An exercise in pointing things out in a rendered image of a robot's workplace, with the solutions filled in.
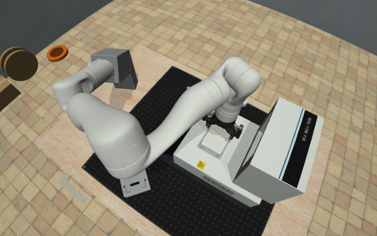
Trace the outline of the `white thermal cycler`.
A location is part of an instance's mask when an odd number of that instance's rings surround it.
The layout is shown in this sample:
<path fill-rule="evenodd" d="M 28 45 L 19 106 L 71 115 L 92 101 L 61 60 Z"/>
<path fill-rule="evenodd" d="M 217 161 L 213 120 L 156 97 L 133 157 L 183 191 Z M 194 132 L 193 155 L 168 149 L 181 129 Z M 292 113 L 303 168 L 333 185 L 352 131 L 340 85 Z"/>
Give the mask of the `white thermal cycler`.
<path fill-rule="evenodd" d="M 235 123 L 220 156 L 201 146 L 212 125 L 200 119 L 159 158 L 244 209 L 305 193 L 324 118 L 279 97 L 260 126 Z"/>

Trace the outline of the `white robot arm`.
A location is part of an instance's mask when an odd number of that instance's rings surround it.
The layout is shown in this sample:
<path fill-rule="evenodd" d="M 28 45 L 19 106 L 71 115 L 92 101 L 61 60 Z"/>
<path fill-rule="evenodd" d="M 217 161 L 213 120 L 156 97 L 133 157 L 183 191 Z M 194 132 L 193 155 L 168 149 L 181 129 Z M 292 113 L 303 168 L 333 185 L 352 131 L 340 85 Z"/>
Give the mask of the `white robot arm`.
<path fill-rule="evenodd" d="M 97 59 L 51 89 L 61 110 L 66 113 L 67 105 L 72 124 L 85 130 L 93 151 L 118 179 L 141 173 L 214 110 L 220 121 L 234 122 L 261 83 L 254 68 L 239 57 L 229 57 L 208 78 L 188 88 L 161 125 L 145 136 L 135 116 L 91 94 L 113 75 L 112 63 Z"/>

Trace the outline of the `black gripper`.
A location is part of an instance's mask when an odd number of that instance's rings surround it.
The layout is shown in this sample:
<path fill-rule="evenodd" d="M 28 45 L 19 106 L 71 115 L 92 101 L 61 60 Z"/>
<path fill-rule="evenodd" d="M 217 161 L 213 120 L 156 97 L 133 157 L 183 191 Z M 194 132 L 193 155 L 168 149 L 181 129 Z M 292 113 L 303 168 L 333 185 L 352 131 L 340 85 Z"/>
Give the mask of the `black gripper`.
<path fill-rule="evenodd" d="M 209 117 L 212 116 L 212 117 Z M 217 116 L 215 115 L 215 112 L 211 112 L 208 115 L 206 115 L 204 118 L 202 118 L 203 121 L 206 121 L 206 126 L 209 128 L 212 125 L 217 125 L 222 127 L 227 131 L 228 134 L 230 134 L 230 137 L 228 140 L 232 140 L 233 137 L 236 137 L 239 139 L 239 136 L 242 134 L 243 125 L 236 125 L 236 120 L 234 122 L 225 123 L 220 121 Z"/>

